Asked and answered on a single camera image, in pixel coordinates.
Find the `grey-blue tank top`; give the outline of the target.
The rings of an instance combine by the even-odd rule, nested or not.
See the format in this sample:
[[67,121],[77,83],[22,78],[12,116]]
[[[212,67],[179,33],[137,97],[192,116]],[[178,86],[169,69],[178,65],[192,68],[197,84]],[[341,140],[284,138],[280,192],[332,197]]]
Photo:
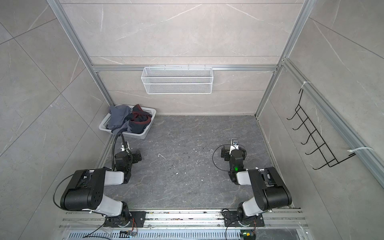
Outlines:
[[111,118],[107,129],[111,130],[113,135],[117,135],[122,132],[131,133],[127,117],[131,112],[131,108],[127,105],[110,106],[109,113]]

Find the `navy red-trimmed tank top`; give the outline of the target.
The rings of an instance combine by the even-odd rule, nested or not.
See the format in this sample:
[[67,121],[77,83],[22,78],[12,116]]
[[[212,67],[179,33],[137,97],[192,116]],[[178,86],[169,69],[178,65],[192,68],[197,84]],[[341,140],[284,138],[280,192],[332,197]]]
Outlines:
[[132,108],[132,112],[127,117],[133,134],[142,134],[152,121],[152,115],[143,111],[139,104]]

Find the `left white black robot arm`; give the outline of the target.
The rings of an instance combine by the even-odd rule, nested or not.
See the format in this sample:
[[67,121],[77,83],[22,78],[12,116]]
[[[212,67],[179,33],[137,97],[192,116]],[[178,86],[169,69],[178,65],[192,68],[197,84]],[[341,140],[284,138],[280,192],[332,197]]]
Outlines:
[[113,156],[114,167],[77,170],[70,176],[59,207],[71,212],[92,212],[106,218],[105,227],[134,226],[134,217],[128,204],[104,194],[105,186],[125,185],[132,176],[133,164],[142,160],[141,153],[123,151]]

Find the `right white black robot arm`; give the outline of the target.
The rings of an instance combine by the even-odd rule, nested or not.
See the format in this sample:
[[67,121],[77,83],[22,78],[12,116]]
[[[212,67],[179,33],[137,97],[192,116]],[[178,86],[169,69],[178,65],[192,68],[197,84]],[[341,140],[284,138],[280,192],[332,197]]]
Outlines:
[[247,151],[236,142],[220,145],[218,149],[221,150],[221,158],[229,163],[230,169],[226,172],[231,182],[238,186],[250,186],[253,191],[251,199],[239,204],[236,217],[229,226],[263,226],[258,223],[263,213],[292,204],[292,195],[276,168],[247,170],[244,167]]

